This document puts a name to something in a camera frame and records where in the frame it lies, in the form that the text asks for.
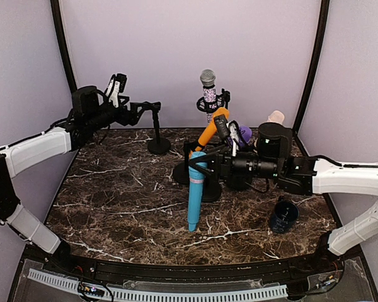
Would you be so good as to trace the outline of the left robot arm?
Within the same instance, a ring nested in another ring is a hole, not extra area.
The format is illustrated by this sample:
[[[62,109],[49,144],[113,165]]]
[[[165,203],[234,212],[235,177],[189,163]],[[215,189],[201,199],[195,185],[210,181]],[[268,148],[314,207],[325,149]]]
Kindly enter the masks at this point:
[[[63,274],[76,270],[70,245],[47,228],[17,197],[13,178],[57,155],[80,149],[94,134],[112,123],[136,125],[145,111],[157,115],[161,103],[131,103],[119,93],[101,92],[85,86],[72,94],[69,115],[48,130],[19,142],[0,147],[0,225],[7,224],[27,242],[52,256],[51,263]]]

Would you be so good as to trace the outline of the blue microphone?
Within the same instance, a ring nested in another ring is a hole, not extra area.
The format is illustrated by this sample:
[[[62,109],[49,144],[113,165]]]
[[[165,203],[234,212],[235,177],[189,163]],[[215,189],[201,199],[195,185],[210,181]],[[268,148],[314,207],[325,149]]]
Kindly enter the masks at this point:
[[[200,211],[203,196],[203,183],[205,176],[194,169],[188,168],[189,173],[189,196],[188,196],[188,230],[194,232],[200,219]]]

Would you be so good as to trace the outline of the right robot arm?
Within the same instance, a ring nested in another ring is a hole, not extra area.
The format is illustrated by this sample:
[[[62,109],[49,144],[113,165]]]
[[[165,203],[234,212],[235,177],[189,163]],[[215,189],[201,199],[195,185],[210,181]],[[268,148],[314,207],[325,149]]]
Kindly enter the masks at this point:
[[[377,201],[360,216],[321,236],[317,253],[309,258],[309,268],[322,273],[333,263],[333,256],[341,256],[378,234],[378,162],[337,162],[324,155],[294,157],[290,154],[291,147],[290,128],[265,122],[258,127],[255,152],[218,147],[205,155],[193,157],[189,166],[215,179],[271,179],[278,188],[290,194],[376,196]]]

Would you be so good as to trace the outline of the black stand of blue microphone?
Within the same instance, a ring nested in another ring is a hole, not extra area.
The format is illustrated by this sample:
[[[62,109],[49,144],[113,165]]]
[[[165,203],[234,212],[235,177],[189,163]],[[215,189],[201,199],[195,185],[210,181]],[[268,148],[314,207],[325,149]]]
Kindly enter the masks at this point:
[[[160,135],[160,124],[159,124],[159,112],[161,110],[161,103],[155,102],[149,105],[150,110],[152,111],[152,120],[155,138],[148,141],[147,149],[150,153],[155,155],[166,154],[170,148],[171,143],[168,139],[161,137]]]

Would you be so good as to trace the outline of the black stand of orange microphone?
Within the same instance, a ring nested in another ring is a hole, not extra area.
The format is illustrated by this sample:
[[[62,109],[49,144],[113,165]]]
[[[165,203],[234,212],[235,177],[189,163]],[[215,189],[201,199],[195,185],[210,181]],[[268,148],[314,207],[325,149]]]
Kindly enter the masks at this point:
[[[173,169],[173,179],[178,184],[189,185],[189,171],[188,171],[188,161],[190,154],[196,148],[195,142],[184,142],[183,151],[184,159]]]

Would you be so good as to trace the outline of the orange microphone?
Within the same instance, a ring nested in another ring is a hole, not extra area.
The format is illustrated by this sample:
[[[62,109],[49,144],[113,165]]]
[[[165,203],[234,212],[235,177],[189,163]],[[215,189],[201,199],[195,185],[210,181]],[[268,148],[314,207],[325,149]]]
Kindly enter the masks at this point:
[[[214,123],[214,118],[220,115],[223,115],[226,119],[228,119],[230,112],[226,108],[219,108],[212,114],[212,120],[207,125],[203,133],[199,136],[197,140],[197,146],[195,147],[194,151],[196,152],[202,151],[205,148],[205,146],[210,142],[212,137],[217,132],[217,127]]]

